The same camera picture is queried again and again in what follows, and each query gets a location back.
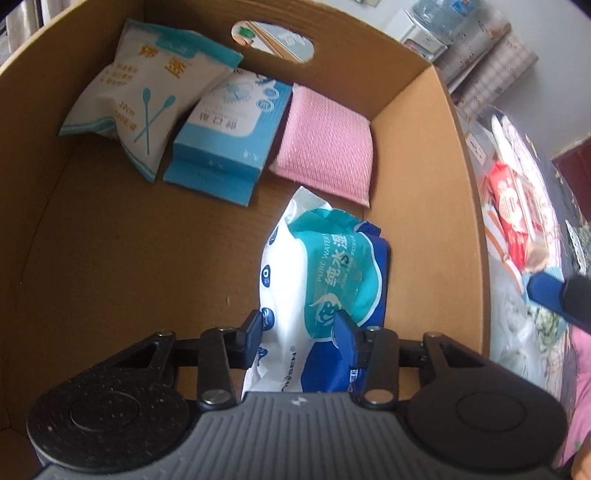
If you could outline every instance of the cotton swab package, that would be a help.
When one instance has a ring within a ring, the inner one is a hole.
[[[59,134],[118,137],[153,182],[176,120],[241,60],[190,30],[128,20],[115,60],[82,92]]]

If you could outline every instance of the pink sponge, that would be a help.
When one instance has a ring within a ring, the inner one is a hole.
[[[294,85],[281,148],[269,166],[272,172],[369,207],[373,158],[366,118]]]

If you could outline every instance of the water bottle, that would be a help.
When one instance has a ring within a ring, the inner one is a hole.
[[[423,27],[450,45],[459,27],[480,3],[481,0],[418,0],[412,14]]]

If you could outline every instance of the pure water wet wipes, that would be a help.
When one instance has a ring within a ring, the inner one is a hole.
[[[346,391],[362,381],[339,353],[335,313],[383,326],[389,246],[369,222],[301,187],[265,244],[258,358],[244,391]]]
[[[82,92],[60,135],[119,138],[129,159],[153,182],[176,120],[241,60],[239,53],[193,31],[128,20],[113,63]]]

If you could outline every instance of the box handle hole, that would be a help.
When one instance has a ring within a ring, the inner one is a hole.
[[[310,40],[278,25],[240,21],[232,27],[232,38],[243,47],[256,48],[294,63],[306,63],[314,56]]]

